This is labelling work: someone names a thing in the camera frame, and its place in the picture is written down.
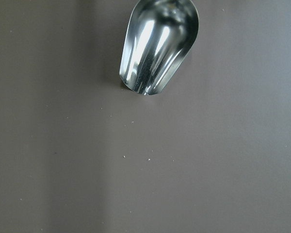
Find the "metal scoop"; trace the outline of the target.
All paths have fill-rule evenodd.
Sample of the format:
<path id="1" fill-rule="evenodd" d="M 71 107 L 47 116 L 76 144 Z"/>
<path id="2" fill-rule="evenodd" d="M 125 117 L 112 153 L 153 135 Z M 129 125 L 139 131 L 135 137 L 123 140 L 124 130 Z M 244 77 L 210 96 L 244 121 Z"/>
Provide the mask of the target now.
<path id="1" fill-rule="evenodd" d="M 191 0 L 141 0 L 130 15 L 119 76 L 142 95 L 163 91 L 189 50 L 199 27 Z"/>

